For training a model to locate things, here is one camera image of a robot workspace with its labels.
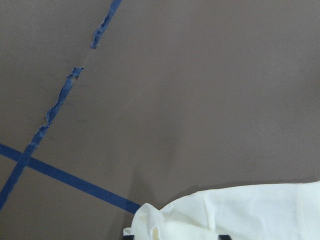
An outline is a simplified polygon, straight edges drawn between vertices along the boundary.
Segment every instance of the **white fabric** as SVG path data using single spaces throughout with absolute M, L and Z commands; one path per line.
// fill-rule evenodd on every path
M 161 210 L 144 204 L 134 240 L 320 240 L 320 181 L 198 191 Z

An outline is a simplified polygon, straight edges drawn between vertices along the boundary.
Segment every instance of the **blue line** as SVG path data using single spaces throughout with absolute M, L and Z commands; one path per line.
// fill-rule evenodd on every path
M 22 155 L 21 152 L 2 144 L 0 144 L 0 154 L 16 162 L 19 161 Z M 110 191 L 107 191 L 97 185 L 94 185 L 90 182 L 87 182 L 76 176 L 73 176 L 54 166 L 48 165 L 33 157 L 30 158 L 27 166 L 33 170 L 36 170 L 42 174 L 45 174 L 51 178 L 54 178 L 60 182 L 63 182 L 71 187 L 74 187 L 98 199 L 101 199 L 107 203 L 110 203 L 118 208 L 126 210 L 132 214 L 135 214 L 136 211 L 141 207 L 137 203 L 134 203 L 128 199 L 125 199 L 119 195 L 116 195 Z
M 15 165 L 11 175 L 7 179 L 4 187 L 0 192 L 0 210 L 3 208 L 4 204 L 6 203 L 11 191 L 14 189 L 15 184 L 17 183 L 19 177 L 21 176 L 23 170 L 27 166 L 29 159 L 32 153 L 37 149 L 41 140 L 46 135 L 48 128 L 50 127 L 52 121 L 56 117 L 57 113 L 59 112 L 62 104 L 66 100 L 68 93 L 72 88 L 72 78 L 77 78 L 81 71 L 84 68 L 74 67 L 72 73 L 66 77 L 66 82 L 62 87 L 58 99 L 54 106 L 52 106 L 46 114 L 46 125 L 42 125 L 36 134 L 33 136 L 31 143 L 26 146 L 24 152 L 21 154 L 17 164 Z
M 120 3 L 122 0 L 113 0 L 110 7 L 109 7 L 109 12 L 108 14 L 104 17 L 103 22 L 101 23 L 101 25 L 95 30 L 94 34 L 93 34 L 93 40 L 91 43 L 91 48 L 95 49 L 97 47 L 97 44 L 100 40 L 100 38 L 102 37 L 102 35 L 104 34 L 105 30 L 107 29 L 112 17 L 114 16 L 114 14 L 116 13 Z

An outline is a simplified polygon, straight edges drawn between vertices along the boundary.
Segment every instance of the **torn blue tape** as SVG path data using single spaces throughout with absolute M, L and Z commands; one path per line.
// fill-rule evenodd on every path
M 0 210 L 3 208 L 4 204 L 6 203 L 11 191 L 14 189 L 14 186 L 17 183 L 24 168 L 27 166 L 31 155 L 39 146 L 41 140 L 46 135 L 46 132 L 50 127 L 52 121 L 54 120 L 62 104 L 66 100 L 66 97 L 72 88 L 72 78 L 77 78 L 83 69 L 84 69 L 83 67 L 81 68 L 74 67 L 72 70 L 72 73 L 66 77 L 66 82 L 59 93 L 59 96 L 55 105 L 51 107 L 46 114 L 46 125 L 42 125 L 38 129 L 36 134 L 33 136 L 31 143 L 28 146 L 26 146 L 24 152 L 21 154 L 19 160 L 17 161 L 16 166 L 14 167 L 11 175 L 7 179 L 4 187 L 0 192 Z
M 110 7 L 109 7 L 109 12 L 108 14 L 104 17 L 103 22 L 101 25 L 95 30 L 93 34 L 93 40 L 91 43 L 91 48 L 95 49 L 97 47 L 97 44 L 104 34 L 105 30 L 107 29 L 112 17 L 114 16 L 115 12 L 117 11 L 120 3 L 122 0 L 113 0 Z
M 0 154 L 16 162 L 19 161 L 22 155 L 21 152 L 2 144 L 0 144 Z M 27 166 L 33 170 L 36 170 L 42 174 L 45 174 L 51 178 L 54 178 L 60 182 L 63 182 L 71 187 L 81 190 L 87 194 L 90 194 L 98 199 L 101 199 L 132 214 L 135 214 L 136 211 L 141 207 L 137 203 L 134 203 L 128 199 L 125 199 L 119 195 L 107 191 L 97 185 L 94 185 L 90 182 L 73 176 L 54 166 L 48 165 L 33 157 L 30 158 L 29 162 L 27 163 Z

